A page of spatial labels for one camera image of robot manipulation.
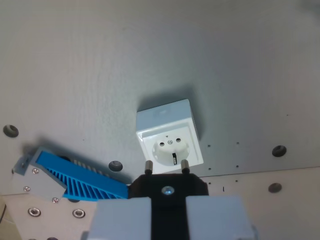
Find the metal pin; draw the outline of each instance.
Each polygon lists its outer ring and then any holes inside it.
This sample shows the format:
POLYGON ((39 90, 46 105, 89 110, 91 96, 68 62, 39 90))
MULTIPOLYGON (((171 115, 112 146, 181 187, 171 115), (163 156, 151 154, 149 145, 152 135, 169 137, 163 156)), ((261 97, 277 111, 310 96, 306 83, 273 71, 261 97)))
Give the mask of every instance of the metal pin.
POLYGON ((184 159, 184 160, 181 161, 181 169, 182 169, 182 173, 183 174, 190 173, 188 160, 184 159))
POLYGON ((154 163, 151 160, 145 162, 144 174, 151 175, 154 168, 154 163))

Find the white socket adapter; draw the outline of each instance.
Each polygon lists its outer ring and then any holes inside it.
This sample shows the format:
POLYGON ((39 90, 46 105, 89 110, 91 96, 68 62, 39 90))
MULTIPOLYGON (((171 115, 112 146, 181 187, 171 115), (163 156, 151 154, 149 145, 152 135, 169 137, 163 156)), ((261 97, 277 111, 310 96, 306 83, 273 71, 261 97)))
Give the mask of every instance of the white socket adapter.
POLYGON ((204 163, 188 99, 139 111, 136 136, 154 174, 180 169, 184 159, 189 166, 204 163))

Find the metal plate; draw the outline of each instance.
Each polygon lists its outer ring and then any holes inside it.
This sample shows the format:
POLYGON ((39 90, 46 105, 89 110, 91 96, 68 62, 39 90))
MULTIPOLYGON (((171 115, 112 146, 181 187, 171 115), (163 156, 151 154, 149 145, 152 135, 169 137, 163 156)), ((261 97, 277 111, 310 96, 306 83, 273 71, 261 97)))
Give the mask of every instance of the metal plate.
MULTIPOLYGON (((320 167, 274 172, 203 177, 211 196, 239 195, 251 223, 261 240, 318 240, 320 237, 320 167), (269 185, 280 183, 278 193, 268 192, 269 185)), ((65 198, 58 204, 20 194, 3 197, 22 240, 56 237, 79 240, 90 229, 96 202, 71 203, 65 198), (41 209, 40 217, 31 217, 30 207, 41 209), (83 209, 85 217, 73 217, 74 209, 83 209)))
POLYGON ((181 99, 199 133, 199 176, 319 165, 320 18, 306 1, 0 6, 0 123, 19 130, 0 134, 1 192, 40 145, 101 168, 120 161, 109 173, 130 183, 145 164, 137 111, 181 99))

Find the cable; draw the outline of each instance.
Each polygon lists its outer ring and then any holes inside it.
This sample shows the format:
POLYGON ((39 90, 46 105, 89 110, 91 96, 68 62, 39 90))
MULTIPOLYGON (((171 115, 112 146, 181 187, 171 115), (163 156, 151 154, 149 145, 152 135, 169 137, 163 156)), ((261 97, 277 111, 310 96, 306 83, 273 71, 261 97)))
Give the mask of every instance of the cable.
POLYGON ((2 212, 2 215, 1 215, 1 217, 0 217, 0 224, 1 224, 1 222, 2 222, 2 219, 4 218, 6 209, 7 209, 7 205, 4 205, 3 212, 2 212))

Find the mounting hole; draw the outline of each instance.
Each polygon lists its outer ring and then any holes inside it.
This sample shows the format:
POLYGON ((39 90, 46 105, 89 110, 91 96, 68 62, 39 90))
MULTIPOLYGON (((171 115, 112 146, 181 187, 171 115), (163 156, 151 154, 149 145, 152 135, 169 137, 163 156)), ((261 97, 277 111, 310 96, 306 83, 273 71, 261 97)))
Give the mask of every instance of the mounting hole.
POLYGON ((124 168, 124 166, 123 166, 122 163, 119 162, 119 161, 111 161, 111 162, 109 163, 109 169, 110 169, 112 172, 120 172, 123 168, 124 168))
POLYGON ((75 200, 75 199, 70 199, 70 198, 68 198, 68 200, 69 200, 70 202, 72 202, 72 203, 78 203, 78 202, 80 202, 80 200, 75 200))
POLYGON ((85 217, 86 213, 82 209, 75 209, 73 210, 72 215, 77 219, 82 219, 85 217))
POLYGON ((272 155, 276 158, 279 158, 284 156, 286 152, 287 152, 287 148, 283 145, 279 145, 272 150, 272 155))
POLYGON ((41 211, 35 207, 29 208, 28 213, 32 217, 39 217, 41 215, 41 211))
POLYGON ((282 189, 282 185, 280 183, 272 183, 269 187, 268 187, 268 191, 272 194, 278 193, 280 192, 282 189))
POLYGON ((3 133, 9 138, 16 138, 19 135, 18 128, 13 125, 5 125, 3 127, 3 133))
POLYGON ((59 158, 67 160, 68 162, 71 162, 71 159, 67 156, 59 156, 59 158))

